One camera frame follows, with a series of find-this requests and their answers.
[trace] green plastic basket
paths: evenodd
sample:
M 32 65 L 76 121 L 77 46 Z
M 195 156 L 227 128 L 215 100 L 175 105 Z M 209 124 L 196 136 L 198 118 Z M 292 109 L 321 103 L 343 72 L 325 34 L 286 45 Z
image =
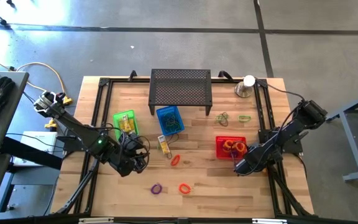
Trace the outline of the green plastic basket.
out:
M 139 130 L 137 129 L 137 122 L 136 122 L 136 116 L 135 116 L 135 111 L 134 110 L 129 110 L 129 111 L 124 111 L 124 112 L 120 112 L 120 113 L 116 113 L 112 116 L 112 121 L 113 121 L 113 125 L 116 128 L 119 128 L 119 120 L 122 119 L 122 117 L 124 115 L 128 115 L 128 119 L 134 119 L 134 124 L 135 124 L 135 132 L 136 134 L 139 134 Z M 115 130 L 116 132 L 116 139 L 118 141 L 119 137 L 121 136 L 121 132 L 118 130 Z

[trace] purple rubber band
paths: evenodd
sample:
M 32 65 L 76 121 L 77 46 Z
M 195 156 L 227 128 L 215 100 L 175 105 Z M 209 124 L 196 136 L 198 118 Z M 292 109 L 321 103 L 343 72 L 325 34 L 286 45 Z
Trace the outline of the purple rubber band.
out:
M 158 191 L 154 191 L 154 188 L 156 188 L 156 187 L 159 187 L 159 190 L 158 190 Z M 159 193 L 161 193 L 161 191 L 162 191 L 162 186 L 161 186 L 161 184 L 154 184 L 153 187 L 151 188 L 151 192 L 152 192 L 153 194 L 159 194 Z

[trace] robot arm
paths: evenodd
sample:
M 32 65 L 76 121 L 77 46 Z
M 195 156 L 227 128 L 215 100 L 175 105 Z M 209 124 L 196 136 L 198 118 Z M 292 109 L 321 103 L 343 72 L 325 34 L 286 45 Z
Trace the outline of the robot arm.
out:
M 142 141 L 135 134 L 128 137 L 125 133 L 120 139 L 123 144 L 117 143 L 106 132 L 108 128 L 94 128 L 81 124 L 71 114 L 67 113 L 63 105 L 64 94 L 56 95 L 52 92 L 43 92 L 34 103 L 34 110 L 46 118 L 55 118 L 66 126 L 76 136 L 83 148 L 101 163 L 109 162 L 110 166 L 127 176 L 132 171 L 138 173 L 147 165 L 145 157 L 147 153 L 136 150 L 142 149 Z
M 282 160 L 282 147 L 293 136 L 299 135 L 306 129 L 316 129 L 325 122 L 327 111 L 323 110 L 313 100 L 299 102 L 291 112 L 293 119 L 261 146 L 251 146 L 249 152 L 239 161 L 234 171 L 239 175 L 248 175 L 262 171 L 270 161 Z

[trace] yellow cable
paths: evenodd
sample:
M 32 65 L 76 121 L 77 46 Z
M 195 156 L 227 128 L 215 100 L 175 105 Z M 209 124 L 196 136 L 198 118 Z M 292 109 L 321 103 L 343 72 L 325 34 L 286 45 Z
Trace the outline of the yellow cable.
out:
M 64 93 L 66 92 L 66 91 L 65 91 L 65 87 L 64 87 L 64 85 L 63 85 L 62 78 L 60 78 L 59 73 L 56 72 L 55 69 L 53 69 L 51 66 L 47 65 L 46 63 L 41 63 L 41 62 L 31 62 L 31 63 L 27 63 L 27 64 L 25 64 L 25 65 L 20 66 L 16 71 L 19 71 L 20 69 L 22 69 L 22 68 L 24 68 L 24 67 L 26 67 L 26 66 L 29 66 L 29 65 L 42 65 L 42 66 L 45 66 L 45 67 L 51 69 L 51 70 L 56 74 L 57 78 L 59 79 L 60 85 L 62 86 L 62 91 L 63 91 Z M 12 71 L 10 68 L 4 66 L 4 65 L 1 64 L 1 63 L 0 63 L 0 66 L 6 68 L 6 70 L 8 70 L 8 71 L 10 71 L 10 72 L 14 72 L 14 71 Z M 34 87 L 34 88 L 37 88 L 37 89 L 39 89 L 39 90 L 46 91 L 45 89 L 43 89 L 43 88 L 41 88 L 41 87 L 39 87 L 39 86 L 36 86 L 36 85 L 31 84 L 30 82 L 27 82 L 27 84 L 29 84 L 30 86 L 32 86 L 32 87 Z
M 55 69 L 53 69 L 51 66 L 47 65 L 46 63 L 41 63 L 41 62 L 31 62 L 31 63 L 27 63 L 27 64 L 22 65 L 22 66 L 20 66 L 19 68 L 17 68 L 16 71 L 19 71 L 20 69 L 22 69 L 22 68 L 24 68 L 24 67 L 26 67 L 26 66 L 29 66 L 29 65 L 42 65 L 42 66 L 45 66 L 45 67 L 51 69 L 51 70 L 56 74 L 57 78 L 59 79 L 59 81 L 60 81 L 60 86 L 62 86 L 62 91 L 63 91 L 64 93 L 66 92 L 66 91 L 65 91 L 65 87 L 64 87 L 64 85 L 63 85 L 62 78 L 60 78 L 59 73 L 56 72 Z M 32 87 L 34 87 L 34 88 L 37 88 L 37 89 L 39 89 L 39 90 L 46 91 L 46 90 L 44 90 L 43 88 L 41 88 L 41 87 L 39 87 L 39 86 L 36 86 L 36 85 L 31 84 L 30 82 L 27 82 L 27 84 L 29 84 L 30 86 L 32 86 Z

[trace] black mesh shelf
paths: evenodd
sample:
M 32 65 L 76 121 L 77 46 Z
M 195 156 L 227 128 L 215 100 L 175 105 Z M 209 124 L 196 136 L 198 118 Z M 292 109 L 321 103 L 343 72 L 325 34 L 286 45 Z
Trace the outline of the black mesh shelf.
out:
M 152 69 L 149 107 L 205 106 L 206 115 L 212 107 L 211 71 L 188 69 Z

